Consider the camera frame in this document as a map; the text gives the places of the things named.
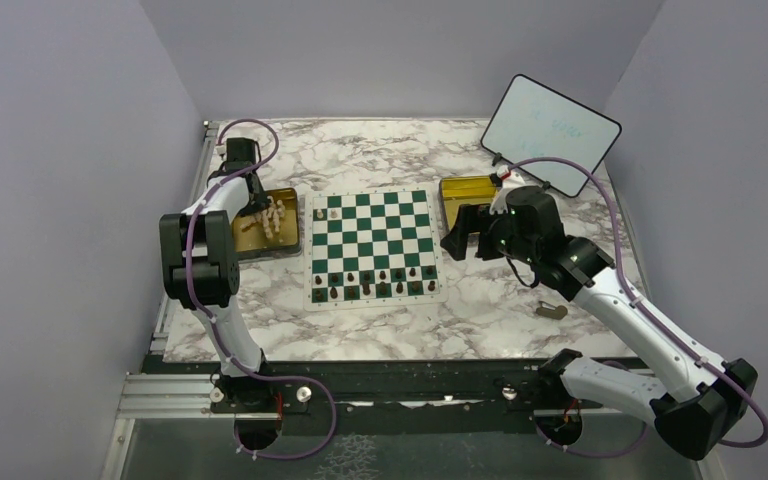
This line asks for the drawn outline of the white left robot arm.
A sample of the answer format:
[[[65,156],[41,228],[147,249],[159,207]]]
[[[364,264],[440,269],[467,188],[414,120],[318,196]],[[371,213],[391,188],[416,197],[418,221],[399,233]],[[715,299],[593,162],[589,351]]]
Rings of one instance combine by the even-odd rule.
[[[220,146],[224,161],[206,182],[205,191],[180,213],[159,220],[163,285],[167,296],[193,312],[220,357],[220,372],[242,377],[236,396],[258,411],[273,401],[274,384],[260,373],[264,355],[253,340],[238,306],[239,258],[233,221],[252,218],[270,200],[255,166],[257,141],[232,138]]]

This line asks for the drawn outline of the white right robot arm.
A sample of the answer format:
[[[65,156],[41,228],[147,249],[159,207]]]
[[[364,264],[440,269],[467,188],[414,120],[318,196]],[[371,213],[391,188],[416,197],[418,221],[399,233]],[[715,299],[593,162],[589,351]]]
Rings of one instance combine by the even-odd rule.
[[[554,198],[541,188],[503,189],[491,204],[460,206],[441,245],[460,261],[471,236],[478,238],[478,258],[527,264],[533,287],[552,289],[597,318],[655,375],[648,380],[564,349],[539,369],[537,393],[545,404],[575,398],[619,410],[691,460],[704,459],[745,415],[757,370],[702,346],[637,294],[607,252],[565,232]]]

